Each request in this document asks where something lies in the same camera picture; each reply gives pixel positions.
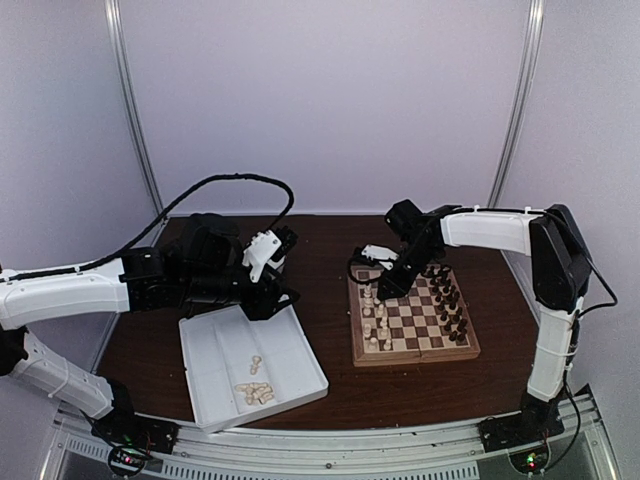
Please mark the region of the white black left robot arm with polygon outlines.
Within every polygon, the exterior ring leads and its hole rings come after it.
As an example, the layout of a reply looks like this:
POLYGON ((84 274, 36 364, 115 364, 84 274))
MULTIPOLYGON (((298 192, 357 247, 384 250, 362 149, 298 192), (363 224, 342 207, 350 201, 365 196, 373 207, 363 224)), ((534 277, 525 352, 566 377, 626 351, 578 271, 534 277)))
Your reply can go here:
POLYGON ((1 274, 1 373, 23 378, 75 405, 123 444, 144 424, 127 388, 77 367, 42 345, 31 323, 89 313, 150 312, 195 305, 241 307, 268 320, 299 298, 283 274, 297 234, 270 227, 243 245, 237 225, 217 214, 193 214, 162 247, 126 247, 86 265, 1 274))

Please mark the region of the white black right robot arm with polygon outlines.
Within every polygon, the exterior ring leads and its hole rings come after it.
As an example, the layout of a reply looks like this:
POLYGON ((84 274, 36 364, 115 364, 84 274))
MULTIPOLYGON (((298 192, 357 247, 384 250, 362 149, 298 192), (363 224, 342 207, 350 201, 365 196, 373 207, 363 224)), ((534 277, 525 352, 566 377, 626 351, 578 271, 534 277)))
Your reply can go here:
POLYGON ((367 245, 362 250, 367 260, 383 268, 377 280, 381 300, 407 294, 417 275, 448 247, 508 251, 530 259, 539 330, 512 430, 519 440, 535 440, 555 417, 577 349, 578 317, 593 270, 570 210, 562 204, 540 211, 444 205, 423 212, 403 200, 387 212, 385 222, 403 248, 395 252, 367 245))

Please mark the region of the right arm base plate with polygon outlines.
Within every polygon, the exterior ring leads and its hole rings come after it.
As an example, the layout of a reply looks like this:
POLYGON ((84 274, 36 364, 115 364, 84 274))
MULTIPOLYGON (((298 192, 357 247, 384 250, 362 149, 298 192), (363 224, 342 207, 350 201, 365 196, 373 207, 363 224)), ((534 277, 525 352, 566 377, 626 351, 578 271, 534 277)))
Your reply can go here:
POLYGON ((521 412, 488 417, 479 422, 477 428, 486 453, 542 442, 565 431, 559 416, 538 425, 526 420, 521 412))

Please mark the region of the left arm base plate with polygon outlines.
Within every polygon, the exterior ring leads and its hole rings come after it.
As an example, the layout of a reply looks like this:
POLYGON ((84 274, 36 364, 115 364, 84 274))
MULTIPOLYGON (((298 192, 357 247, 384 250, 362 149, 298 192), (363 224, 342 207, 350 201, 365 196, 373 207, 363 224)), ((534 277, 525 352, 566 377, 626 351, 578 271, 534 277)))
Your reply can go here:
POLYGON ((171 454, 179 433, 174 422, 137 415, 89 421, 91 433, 108 445, 129 447, 145 454, 171 454))

